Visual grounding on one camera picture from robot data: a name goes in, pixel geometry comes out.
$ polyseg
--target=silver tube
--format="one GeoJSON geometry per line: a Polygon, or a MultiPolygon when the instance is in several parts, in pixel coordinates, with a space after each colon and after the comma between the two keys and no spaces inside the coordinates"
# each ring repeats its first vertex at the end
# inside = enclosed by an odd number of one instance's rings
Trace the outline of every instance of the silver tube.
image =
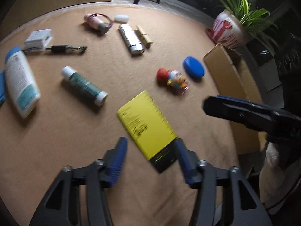
{"type": "Polygon", "coordinates": [[[132,55],[144,53],[144,46],[129,24],[120,25],[119,31],[132,55]]]}

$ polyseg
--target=round table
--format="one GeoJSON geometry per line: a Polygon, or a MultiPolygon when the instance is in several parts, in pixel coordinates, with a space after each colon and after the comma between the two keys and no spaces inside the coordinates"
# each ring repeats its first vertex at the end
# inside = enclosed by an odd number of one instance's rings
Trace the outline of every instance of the round table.
{"type": "Polygon", "coordinates": [[[22,120],[9,98],[0,107],[0,195],[21,225],[28,225],[40,200],[64,165],[87,166],[112,149],[121,136],[128,152],[117,184],[108,190],[114,225],[188,225],[196,191],[184,183],[178,163],[158,174],[139,151],[117,117],[117,110],[147,90],[188,149],[216,167],[238,165],[228,121],[206,116],[202,100],[217,95],[205,67],[201,82],[189,79],[180,98],[156,81],[158,68],[180,70],[187,56],[202,60],[214,46],[205,26],[164,11],[130,6],[81,6],[52,12],[29,22],[0,43],[0,69],[10,48],[22,46],[32,31],[52,29],[51,45],[85,45],[83,55],[32,54],[28,61],[42,98],[22,120]],[[129,15],[132,28],[141,25],[154,44],[132,57],[118,25],[100,36],[83,24],[86,13],[129,15]],[[71,66],[108,92],[96,111],[62,83],[61,69],[71,66]]]}

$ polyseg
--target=flower pot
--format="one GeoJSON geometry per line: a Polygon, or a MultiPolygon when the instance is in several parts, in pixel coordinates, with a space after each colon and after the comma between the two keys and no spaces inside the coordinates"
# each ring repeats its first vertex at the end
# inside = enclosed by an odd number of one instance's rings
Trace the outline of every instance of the flower pot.
{"type": "Polygon", "coordinates": [[[228,10],[216,17],[212,29],[207,29],[206,33],[214,43],[221,43],[228,48],[245,45],[249,38],[246,29],[228,10]]]}

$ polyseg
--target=metal bolt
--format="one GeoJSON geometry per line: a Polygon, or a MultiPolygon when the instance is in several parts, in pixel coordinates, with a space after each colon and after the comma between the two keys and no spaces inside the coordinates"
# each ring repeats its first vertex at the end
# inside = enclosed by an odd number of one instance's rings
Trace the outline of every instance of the metal bolt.
{"type": "Polygon", "coordinates": [[[239,169],[238,167],[232,167],[231,172],[238,172],[238,169],[239,169]]]}
{"type": "Polygon", "coordinates": [[[72,170],[72,167],[71,166],[64,166],[63,167],[63,171],[64,172],[70,172],[72,170]]]}
{"type": "Polygon", "coordinates": [[[205,167],[205,166],[207,165],[207,162],[204,161],[204,160],[199,160],[198,165],[199,165],[200,167],[205,167]]]}
{"type": "Polygon", "coordinates": [[[98,166],[104,165],[104,162],[102,161],[102,159],[96,160],[95,163],[96,163],[98,166]]]}

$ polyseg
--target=white box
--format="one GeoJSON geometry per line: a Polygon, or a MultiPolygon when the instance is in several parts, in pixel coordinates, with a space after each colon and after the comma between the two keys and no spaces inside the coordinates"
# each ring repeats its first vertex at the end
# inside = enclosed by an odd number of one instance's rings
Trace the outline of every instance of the white box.
{"type": "Polygon", "coordinates": [[[25,49],[28,48],[44,48],[52,39],[51,29],[34,31],[24,42],[25,49]]]}

